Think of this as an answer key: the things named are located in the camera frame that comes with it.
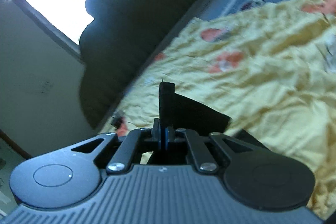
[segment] bed sheet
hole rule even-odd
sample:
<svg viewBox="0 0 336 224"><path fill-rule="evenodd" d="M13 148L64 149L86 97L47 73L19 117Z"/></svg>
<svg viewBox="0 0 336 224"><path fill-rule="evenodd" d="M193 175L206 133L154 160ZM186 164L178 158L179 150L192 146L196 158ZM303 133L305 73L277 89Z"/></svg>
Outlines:
<svg viewBox="0 0 336 224"><path fill-rule="evenodd" d="M327 218L336 207L336 75L325 71L325 44L336 18L302 12L307 1L320 0L192 20L118 106L127 129L152 126L159 83L173 82L178 94L230 116L226 134L244 128L306 164L316 177L308 206Z"/></svg>

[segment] wall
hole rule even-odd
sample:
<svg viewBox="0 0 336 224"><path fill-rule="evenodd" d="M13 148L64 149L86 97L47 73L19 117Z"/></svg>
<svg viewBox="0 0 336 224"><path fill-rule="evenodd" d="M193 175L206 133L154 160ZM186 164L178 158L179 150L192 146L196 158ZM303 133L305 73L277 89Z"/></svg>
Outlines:
<svg viewBox="0 0 336 224"><path fill-rule="evenodd" d="M84 66L0 0L0 129L33 156L94 135L80 109Z"/></svg>

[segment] black fabric object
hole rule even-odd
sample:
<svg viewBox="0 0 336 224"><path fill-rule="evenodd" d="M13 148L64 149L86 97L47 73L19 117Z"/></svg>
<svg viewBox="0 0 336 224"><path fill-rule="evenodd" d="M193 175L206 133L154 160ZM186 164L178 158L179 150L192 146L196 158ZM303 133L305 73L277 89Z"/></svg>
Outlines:
<svg viewBox="0 0 336 224"><path fill-rule="evenodd" d="M175 84L161 82L159 88L161 131L168 126L197 131L200 136L223 133L231 118L195 100L175 93Z"/></svg>
<svg viewBox="0 0 336 224"><path fill-rule="evenodd" d="M121 100L141 66L195 1L86 0L95 19L80 38L86 65L80 101L93 128Z"/></svg>

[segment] ribbed gray surface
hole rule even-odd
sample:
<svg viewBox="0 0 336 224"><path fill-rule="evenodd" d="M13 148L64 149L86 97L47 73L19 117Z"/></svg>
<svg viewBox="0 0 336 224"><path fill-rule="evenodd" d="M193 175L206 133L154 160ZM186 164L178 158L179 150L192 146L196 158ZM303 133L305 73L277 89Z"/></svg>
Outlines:
<svg viewBox="0 0 336 224"><path fill-rule="evenodd" d="M269 213L235 201L213 176L189 165L136 165L125 175L108 177L90 200L63 211L43 212L19 206L3 224L150 224L236 223L318 224L306 208Z"/></svg>

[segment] brown wooden edge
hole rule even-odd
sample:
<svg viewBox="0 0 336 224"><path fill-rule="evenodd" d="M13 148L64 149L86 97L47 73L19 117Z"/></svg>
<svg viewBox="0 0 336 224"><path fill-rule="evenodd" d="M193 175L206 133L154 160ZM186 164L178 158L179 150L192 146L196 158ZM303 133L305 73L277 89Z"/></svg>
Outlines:
<svg viewBox="0 0 336 224"><path fill-rule="evenodd" d="M25 150L23 150L19 145L12 141L1 129L0 138L2 138L16 153L18 153L24 159L32 158Z"/></svg>

